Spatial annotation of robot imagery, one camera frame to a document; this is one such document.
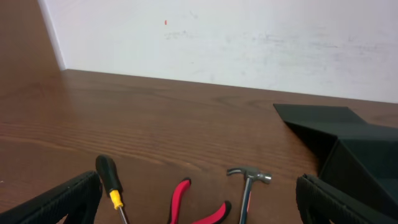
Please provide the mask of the steel claw hammer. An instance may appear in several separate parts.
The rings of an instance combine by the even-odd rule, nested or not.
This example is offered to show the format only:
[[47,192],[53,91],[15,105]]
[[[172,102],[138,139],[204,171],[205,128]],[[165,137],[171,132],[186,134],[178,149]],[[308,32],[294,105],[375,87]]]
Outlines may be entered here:
[[234,167],[226,171],[227,176],[234,174],[242,174],[245,181],[239,224],[246,224],[253,183],[261,181],[265,184],[270,184],[272,174],[261,172],[258,168],[250,166]]

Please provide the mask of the black yellow handled screwdriver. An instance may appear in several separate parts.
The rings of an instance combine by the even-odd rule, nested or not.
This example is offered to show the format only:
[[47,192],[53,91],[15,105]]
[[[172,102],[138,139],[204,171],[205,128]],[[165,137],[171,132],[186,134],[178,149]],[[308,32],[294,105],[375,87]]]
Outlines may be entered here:
[[124,204],[121,197],[121,191],[123,188],[118,177],[116,164],[109,156],[99,155],[96,158],[95,166],[106,194],[113,203],[114,209],[119,212],[122,223],[128,224],[127,217],[123,210]]

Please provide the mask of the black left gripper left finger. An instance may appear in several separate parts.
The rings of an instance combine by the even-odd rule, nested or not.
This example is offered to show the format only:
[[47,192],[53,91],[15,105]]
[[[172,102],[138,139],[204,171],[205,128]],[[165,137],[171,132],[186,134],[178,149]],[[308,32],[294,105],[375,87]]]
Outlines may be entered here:
[[84,172],[1,214],[1,223],[93,223],[103,193],[95,171]]

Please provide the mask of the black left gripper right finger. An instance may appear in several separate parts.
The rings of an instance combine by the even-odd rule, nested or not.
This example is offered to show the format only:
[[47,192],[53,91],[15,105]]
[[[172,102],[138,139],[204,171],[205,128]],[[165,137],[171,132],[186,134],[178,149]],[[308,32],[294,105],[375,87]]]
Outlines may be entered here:
[[296,181],[296,202],[304,224],[397,224],[391,218],[313,175]]

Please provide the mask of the black flip-lid box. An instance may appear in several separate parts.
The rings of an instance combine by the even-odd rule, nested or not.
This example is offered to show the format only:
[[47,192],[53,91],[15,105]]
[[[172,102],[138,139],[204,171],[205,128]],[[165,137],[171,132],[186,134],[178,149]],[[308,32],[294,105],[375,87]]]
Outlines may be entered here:
[[348,107],[276,104],[284,123],[318,157],[320,180],[397,218],[397,129]]

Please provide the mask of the red handled pliers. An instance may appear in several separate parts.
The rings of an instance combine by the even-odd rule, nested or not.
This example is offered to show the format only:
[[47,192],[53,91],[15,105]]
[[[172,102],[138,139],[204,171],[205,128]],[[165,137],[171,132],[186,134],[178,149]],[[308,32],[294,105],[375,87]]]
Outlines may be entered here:
[[[184,178],[175,188],[170,203],[169,219],[167,224],[178,224],[178,218],[181,208],[181,201],[184,192],[190,188],[192,180],[189,177]],[[232,208],[230,201],[225,200],[221,207],[211,215],[193,222],[193,224],[220,224],[229,215]]]

